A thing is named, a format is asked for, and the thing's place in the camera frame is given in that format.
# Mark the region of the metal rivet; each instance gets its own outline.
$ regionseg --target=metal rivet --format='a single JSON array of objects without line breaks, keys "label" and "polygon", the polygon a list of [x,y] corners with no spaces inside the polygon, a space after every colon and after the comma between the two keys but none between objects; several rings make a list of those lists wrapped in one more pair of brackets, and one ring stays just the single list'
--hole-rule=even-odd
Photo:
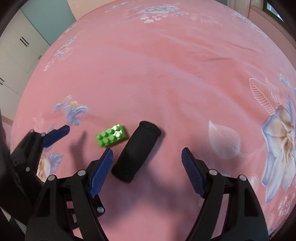
[{"label": "metal rivet", "polygon": [[98,207],[96,210],[98,211],[98,213],[103,213],[104,212],[104,208],[102,208],[102,207]]},{"label": "metal rivet", "polygon": [[218,172],[215,170],[215,169],[211,169],[209,170],[209,173],[212,175],[212,176],[215,176],[218,174]]},{"label": "metal rivet", "polygon": [[86,174],[85,170],[80,170],[77,172],[78,176],[84,176]]},{"label": "metal rivet", "polygon": [[49,181],[53,181],[55,179],[55,176],[54,175],[50,175],[49,177],[48,177],[48,180]]},{"label": "metal rivet", "polygon": [[239,175],[239,179],[242,181],[246,181],[247,177],[245,175]]}]

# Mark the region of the ridged blue pad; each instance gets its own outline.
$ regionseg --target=ridged blue pad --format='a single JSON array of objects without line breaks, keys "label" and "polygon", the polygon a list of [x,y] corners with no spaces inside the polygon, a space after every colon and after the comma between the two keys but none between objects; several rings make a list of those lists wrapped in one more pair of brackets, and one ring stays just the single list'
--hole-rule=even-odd
[{"label": "ridged blue pad", "polygon": [[60,129],[56,130],[49,136],[45,135],[45,138],[43,139],[43,142],[41,143],[42,148],[48,148],[54,143],[56,143],[58,140],[62,139],[64,136],[68,135],[70,132],[70,126],[65,125],[61,127]]},{"label": "ridged blue pad", "polygon": [[182,157],[183,166],[187,172],[187,175],[190,179],[190,182],[192,184],[194,191],[197,194],[199,194],[201,197],[204,197],[206,193],[204,189],[205,180],[200,174],[200,172],[198,171],[196,165],[194,164],[194,160],[186,151],[186,149],[182,150],[181,157]]},{"label": "ridged blue pad", "polygon": [[98,168],[96,169],[96,171],[92,176],[90,189],[89,189],[89,195],[92,198],[94,198],[96,194],[100,193],[102,186],[104,184],[104,181],[111,168],[112,162],[113,162],[113,151],[109,149],[105,154],[105,156],[103,156],[101,163],[99,164]]}]

